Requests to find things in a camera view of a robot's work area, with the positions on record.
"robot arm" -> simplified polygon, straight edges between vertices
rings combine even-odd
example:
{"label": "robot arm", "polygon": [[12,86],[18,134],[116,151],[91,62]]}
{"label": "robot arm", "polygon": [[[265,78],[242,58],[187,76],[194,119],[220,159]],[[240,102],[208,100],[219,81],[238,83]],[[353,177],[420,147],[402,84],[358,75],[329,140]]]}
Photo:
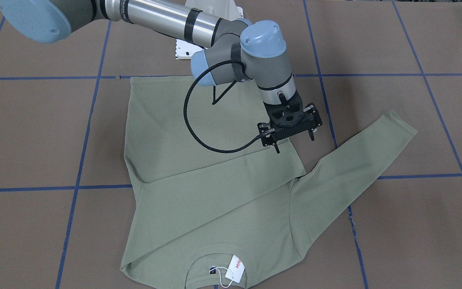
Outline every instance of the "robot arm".
{"label": "robot arm", "polygon": [[192,56],[191,71],[200,76],[209,67],[233,60],[207,73],[202,86],[255,80],[268,123],[258,123],[264,146],[322,125],[313,104],[303,108],[277,23],[229,21],[166,0],[0,0],[5,18],[20,33],[37,42],[62,40],[98,20],[124,20],[158,33],[207,47]]}

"white string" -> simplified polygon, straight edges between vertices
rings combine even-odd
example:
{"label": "white string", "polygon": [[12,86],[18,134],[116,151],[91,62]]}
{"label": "white string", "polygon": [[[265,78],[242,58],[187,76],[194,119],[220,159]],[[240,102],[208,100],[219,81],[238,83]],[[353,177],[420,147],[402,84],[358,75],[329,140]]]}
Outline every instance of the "white string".
{"label": "white string", "polygon": [[[222,284],[222,273],[220,273],[219,268],[221,268],[221,269],[226,269],[226,270],[227,270],[226,267],[215,267],[215,268],[211,269],[209,272],[211,273],[211,271],[217,270],[217,271],[219,272],[220,285],[222,286],[222,288],[229,288],[229,286],[231,286],[231,283],[233,283],[233,280],[231,280],[231,282],[229,282],[229,284],[227,284],[227,286],[224,286],[224,285]],[[235,273],[233,273],[233,271],[230,271],[230,270],[228,270],[228,271],[231,272],[231,274],[233,275],[232,278],[234,279],[234,278],[235,278]]]}

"clothing label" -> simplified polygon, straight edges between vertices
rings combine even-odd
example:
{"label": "clothing label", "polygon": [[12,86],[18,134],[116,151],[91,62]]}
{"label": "clothing label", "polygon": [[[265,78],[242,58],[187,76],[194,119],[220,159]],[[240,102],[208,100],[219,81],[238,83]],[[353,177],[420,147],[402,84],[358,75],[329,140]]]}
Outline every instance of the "clothing label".
{"label": "clothing label", "polygon": [[233,255],[231,263],[229,263],[229,267],[226,271],[226,278],[232,280],[233,282],[240,283],[244,270],[245,266],[243,265],[242,260],[240,260],[237,256]]}

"blue grid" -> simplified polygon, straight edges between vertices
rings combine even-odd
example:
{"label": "blue grid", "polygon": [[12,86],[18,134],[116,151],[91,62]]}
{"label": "blue grid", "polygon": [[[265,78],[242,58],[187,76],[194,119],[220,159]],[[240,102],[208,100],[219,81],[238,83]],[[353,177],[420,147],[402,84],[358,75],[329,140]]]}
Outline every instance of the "blue grid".
{"label": "blue grid", "polygon": [[[321,89],[322,89],[323,100],[324,100],[324,103],[325,103],[325,106],[326,106],[326,113],[328,114],[328,118],[329,118],[329,122],[330,122],[330,132],[331,132],[331,135],[332,135],[332,139],[334,141],[335,148],[337,148],[338,146],[337,146],[337,143],[336,143],[336,137],[335,137],[335,133],[334,133],[334,128],[332,126],[332,119],[331,119],[330,110],[329,110],[329,106],[328,106],[328,101],[327,101],[327,97],[326,97],[326,90],[325,90],[324,83],[323,83],[323,78],[324,77],[391,77],[391,76],[423,77],[423,79],[425,80],[426,86],[427,86],[427,90],[429,91],[429,95],[430,95],[430,97],[431,97],[431,99],[433,101],[433,104],[435,106],[436,112],[438,113],[438,116],[440,118],[440,122],[442,123],[443,129],[444,129],[444,131],[445,131],[445,133],[447,135],[447,139],[449,141],[449,144],[450,144],[450,146],[451,146],[451,148],[452,148],[452,150],[454,152],[454,156],[455,156],[456,161],[457,161],[457,163],[458,163],[458,165],[460,167],[461,173],[455,173],[455,174],[420,174],[420,175],[389,175],[389,176],[380,176],[380,177],[378,177],[378,179],[426,179],[426,178],[442,178],[442,177],[447,177],[447,178],[449,178],[449,177],[462,177],[462,163],[461,163],[460,158],[459,158],[459,156],[457,154],[457,151],[456,151],[456,148],[455,148],[454,143],[452,141],[452,138],[451,138],[451,136],[450,136],[450,134],[448,132],[448,129],[447,129],[447,126],[446,126],[446,124],[444,122],[442,114],[440,113],[440,109],[438,107],[438,104],[436,103],[436,100],[435,100],[434,95],[432,93],[431,87],[429,86],[429,82],[427,81],[427,76],[462,76],[462,73],[425,73],[422,66],[421,66],[421,64],[420,64],[419,58],[418,58],[418,56],[416,54],[416,50],[413,47],[411,39],[409,38],[407,30],[405,29],[403,19],[402,19],[401,15],[400,15],[400,13],[398,11],[396,3],[392,2],[392,4],[393,4],[393,7],[394,7],[394,9],[396,11],[397,17],[398,17],[398,19],[400,21],[401,27],[403,28],[403,31],[405,33],[405,36],[406,36],[407,41],[409,43],[409,46],[411,47],[411,50],[412,50],[413,55],[415,57],[415,60],[416,60],[416,62],[418,64],[418,67],[420,69],[420,73],[344,73],[344,74],[326,74],[326,73],[322,73],[321,70],[320,70],[320,64],[319,64],[319,60],[318,60],[315,41],[314,41],[314,38],[313,38],[313,31],[312,31],[311,24],[310,24],[310,17],[309,17],[309,14],[308,14],[308,8],[307,8],[307,5],[306,5],[306,0],[303,0],[304,11],[305,11],[305,14],[306,14],[306,21],[307,21],[307,24],[308,24],[308,31],[309,31],[311,43],[312,43],[312,46],[313,46],[313,53],[314,53],[314,57],[315,57],[315,64],[317,66],[318,74],[298,74],[298,75],[295,75],[295,76],[296,77],[318,77],[319,82],[320,82],[320,86],[321,86]],[[3,26],[4,22],[5,22],[5,18],[2,18],[2,20],[0,22],[0,32],[1,32],[1,29],[2,29],[2,26]],[[101,71],[102,71],[103,63],[104,63],[104,58],[105,58],[105,53],[106,53],[106,46],[108,44],[108,38],[109,38],[109,35],[110,35],[110,28],[111,28],[111,22],[108,22],[108,27],[107,27],[107,30],[106,30],[103,51],[101,53],[101,60],[100,60],[100,63],[99,63],[99,71],[98,71],[97,75],[59,76],[59,77],[0,77],[0,80],[16,80],[16,81],[18,81],[18,80],[75,80],[75,79],[95,79],[96,80],[95,89],[94,89],[94,93],[93,93],[93,97],[92,97],[92,103],[91,103],[91,107],[90,107],[90,113],[89,113],[89,118],[88,118],[87,129],[86,129],[86,133],[85,133],[85,140],[84,140],[84,144],[83,144],[82,155],[81,155],[81,158],[80,158],[80,161],[79,161],[79,171],[78,171],[78,174],[77,174],[76,184],[75,185],[68,185],[68,186],[57,186],[57,187],[0,188],[0,192],[74,190],[71,209],[70,209],[70,214],[69,214],[69,221],[68,221],[67,230],[66,230],[66,237],[65,237],[63,251],[62,251],[62,257],[61,257],[61,261],[60,261],[60,264],[59,264],[59,271],[58,271],[58,275],[57,275],[57,283],[56,283],[56,287],[55,287],[56,289],[59,289],[60,284],[61,284],[61,280],[62,280],[63,267],[64,267],[65,257],[66,257],[66,253],[67,253],[67,247],[68,247],[68,243],[69,243],[70,229],[72,227],[72,219],[73,219],[73,215],[74,215],[74,212],[75,212],[77,193],[79,192],[79,190],[119,189],[119,188],[131,188],[132,187],[132,185],[130,185],[130,184],[121,184],[121,185],[80,185],[79,184],[80,181],[81,181],[83,163],[84,163],[84,159],[85,159],[85,153],[86,153],[87,144],[88,144],[88,138],[89,138],[89,134],[90,134],[91,117],[92,117],[92,114],[93,114],[94,105],[95,105],[95,101],[96,101],[96,98],[97,98],[97,91],[99,89],[100,80],[101,79],[117,79],[117,78],[119,78],[119,79],[128,79],[128,78],[131,78],[133,76],[141,76],[141,77],[185,76],[185,75],[117,75],[117,76],[115,76],[115,75],[101,75]],[[369,286],[368,286],[368,282],[367,282],[367,275],[365,273],[365,266],[363,264],[363,257],[361,255],[361,249],[360,249],[359,243],[358,243],[355,223],[352,220],[353,214],[352,214],[352,208],[350,206],[348,207],[348,213],[349,213],[349,219],[350,219],[350,222],[351,222],[352,233],[353,233],[353,236],[354,236],[354,242],[355,242],[356,250],[357,250],[357,254],[358,254],[358,260],[359,260],[359,264],[360,264],[360,267],[361,267],[361,274],[363,276],[363,283],[364,283],[365,289],[368,289]]]}

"t-shirt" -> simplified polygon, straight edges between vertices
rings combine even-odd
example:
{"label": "t-shirt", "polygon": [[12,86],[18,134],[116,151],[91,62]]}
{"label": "t-shirt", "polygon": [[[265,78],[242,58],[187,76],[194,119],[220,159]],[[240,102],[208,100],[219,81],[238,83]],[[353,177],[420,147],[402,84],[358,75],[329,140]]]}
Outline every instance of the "t-shirt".
{"label": "t-shirt", "polygon": [[[235,154],[200,146],[183,120],[192,80],[131,80],[124,155],[136,212],[121,271],[158,289],[218,284],[211,267],[228,267],[233,255],[245,267],[233,285],[244,288],[300,262],[416,134],[387,112],[305,175],[289,140],[280,143],[280,154],[260,141]],[[253,83],[230,90],[216,106],[211,100],[211,88],[197,88],[188,117],[213,147],[238,148],[265,121]]]}

